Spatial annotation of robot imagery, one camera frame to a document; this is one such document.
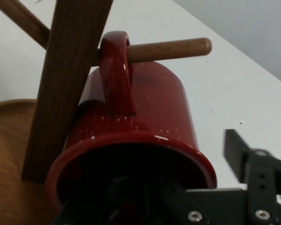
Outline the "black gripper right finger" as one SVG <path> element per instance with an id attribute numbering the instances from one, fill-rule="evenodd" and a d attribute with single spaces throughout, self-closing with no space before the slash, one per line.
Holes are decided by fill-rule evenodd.
<path id="1" fill-rule="evenodd" d="M 234 129 L 226 129 L 224 157 L 240 183 L 247 185 L 246 220 L 251 225 L 281 225 L 281 160 L 252 149 Z"/>

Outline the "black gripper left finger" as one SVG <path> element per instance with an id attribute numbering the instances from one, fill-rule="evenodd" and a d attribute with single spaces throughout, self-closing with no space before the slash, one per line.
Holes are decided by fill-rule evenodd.
<path id="1" fill-rule="evenodd" d="M 85 183 L 53 225 L 209 225 L 206 211 L 176 182 L 120 177 L 102 187 Z"/>

